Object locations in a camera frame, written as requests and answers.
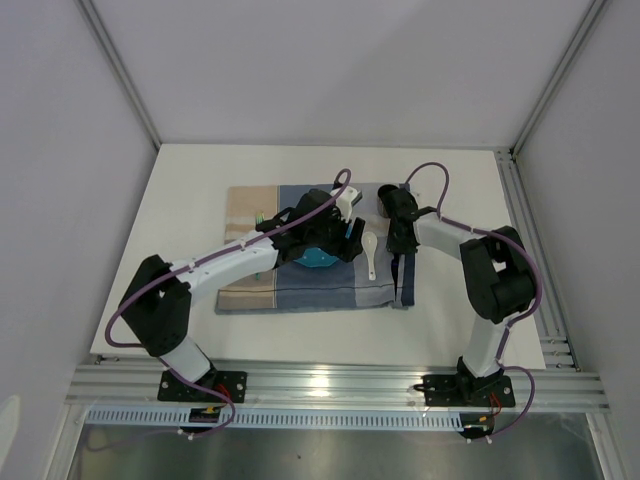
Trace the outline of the purple knife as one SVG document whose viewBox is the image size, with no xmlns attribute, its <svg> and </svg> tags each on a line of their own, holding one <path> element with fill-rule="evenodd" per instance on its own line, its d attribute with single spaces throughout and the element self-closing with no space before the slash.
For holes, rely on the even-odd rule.
<svg viewBox="0 0 640 480">
<path fill-rule="evenodd" d="M 401 256 L 399 254 L 394 254 L 391 261 L 391 275 L 394 282 L 394 287 L 398 286 L 400 259 Z"/>
</svg>

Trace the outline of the teal dotted plate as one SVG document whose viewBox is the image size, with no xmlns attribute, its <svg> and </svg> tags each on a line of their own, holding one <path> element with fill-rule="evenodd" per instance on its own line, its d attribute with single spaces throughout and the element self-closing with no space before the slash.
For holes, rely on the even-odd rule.
<svg viewBox="0 0 640 480">
<path fill-rule="evenodd" d="M 338 258 L 326 253 L 324 250 L 313 247 L 306 249 L 295 263 L 305 268 L 329 268 L 338 262 Z"/>
</svg>

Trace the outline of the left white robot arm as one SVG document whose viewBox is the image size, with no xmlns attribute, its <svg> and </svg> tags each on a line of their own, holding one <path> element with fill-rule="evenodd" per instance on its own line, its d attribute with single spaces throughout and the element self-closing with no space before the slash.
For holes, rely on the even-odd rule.
<svg viewBox="0 0 640 480">
<path fill-rule="evenodd" d="M 206 400 L 215 390 L 215 368 L 189 337 L 192 307 L 238 280 L 297 261 L 310 249 L 353 261 L 363 251 L 365 222 L 353 214 L 361 198 L 361 192 L 349 186 L 331 192 L 311 189 L 296 206 L 203 257 L 165 262 L 150 256 L 140 264 L 115 315 L 125 321 L 140 348 L 173 371 L 185 394 Z"/>
</svg>

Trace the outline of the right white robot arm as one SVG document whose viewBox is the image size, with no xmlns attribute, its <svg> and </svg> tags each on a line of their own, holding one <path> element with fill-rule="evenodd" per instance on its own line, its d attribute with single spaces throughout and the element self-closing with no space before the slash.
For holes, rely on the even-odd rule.
<svg viewBox="0 0 640 480">
<path fill-rule="evenodd" d="M 454 221 L 433 207 L 420 208 L 405 187 L 380 187 L 378 202 L 389 219 L 389 252 L 409 255 L 429 247 L 461 263 L 476 319 L 456 366 L 455 391 L 467 404 L 480 403 L 503 375 L 501 360 L 512 327 L 541 303 L 535 262 L 510 226 L 483 230 Z"/>
</svg>

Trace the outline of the brown mug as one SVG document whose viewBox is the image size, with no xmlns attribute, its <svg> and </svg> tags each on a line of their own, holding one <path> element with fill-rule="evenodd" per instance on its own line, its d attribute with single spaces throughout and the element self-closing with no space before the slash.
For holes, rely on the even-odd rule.
<svg viewBox="0 0 640 480">
<path fill-rule="evenodd" d="M 378 214 L 385 219 L 389 219 L 389 213 L 386 209 L 386 196 L 395 191 L 398 188 L 397 185 L 394 184 L 384 184 L 380 186 L 377 190 L 377 211 Z"/>
</svg>

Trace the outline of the white ceramic spoon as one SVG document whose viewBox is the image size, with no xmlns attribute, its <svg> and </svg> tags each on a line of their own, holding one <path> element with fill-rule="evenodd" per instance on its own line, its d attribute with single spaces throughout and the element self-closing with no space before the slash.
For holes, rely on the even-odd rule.
<svg viewBox="0 0 640 480">
<path fill-rule="evenodd" d="M 365 231 L 361 237 L 363 252 L 367 260 L 368 279 L 375 281 L 377 279 L 375 255 L 378 246 L 377 236 L 371 231 Z"/>
</svg>

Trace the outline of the purple teal fork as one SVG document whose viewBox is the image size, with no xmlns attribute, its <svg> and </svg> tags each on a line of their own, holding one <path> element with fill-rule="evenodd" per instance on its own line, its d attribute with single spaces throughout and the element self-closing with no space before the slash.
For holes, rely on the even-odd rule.
<svg viewBox="0 0 640 480">
<path fill-rule="evenodd" d="M 264 221 L 265 217 L 264 217 L 264 213 L 262 211 L 258 211 L 255 214 L 255 225 L 258 226 L 260 223 L 262 223 Z M 255 274 L 255 279 L 259 280 L 261 277 L 261 273 L 258 272 Z"/>
</svg>

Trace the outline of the blue beige checked cloth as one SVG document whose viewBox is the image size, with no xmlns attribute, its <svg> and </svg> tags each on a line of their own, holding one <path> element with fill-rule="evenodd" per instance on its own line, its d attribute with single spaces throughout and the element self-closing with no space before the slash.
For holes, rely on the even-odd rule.
<svg viewBox="0 0 640 480">
<path fill-rule="evenodd" d="M 218 315 L 270 314 L 275 312 L 315 312 L 370 309 L 415 305 L 416 260 L 401 256 L 398 286 L 391 275 L 393 254 L 386 249 L 389 221 L 377 211 L 379 183 L 355 183 L 363 198 L 354 214 L 365 220 L 365 230 L 377 236 L 375 255 L 377 279 L 368 279 L 367 260 L 361 254 L 353 262 L 340 260 L 329 268 L 305 268 L 295 262 L 275 270 L 238 280 L 217 293 Z M 295 206 L 310 185 L 234 186 L 228 189 L 225 241 L 231 242 L 254 227 L 255 214 L 270 219 L 283 209 Z"/>
</svg>

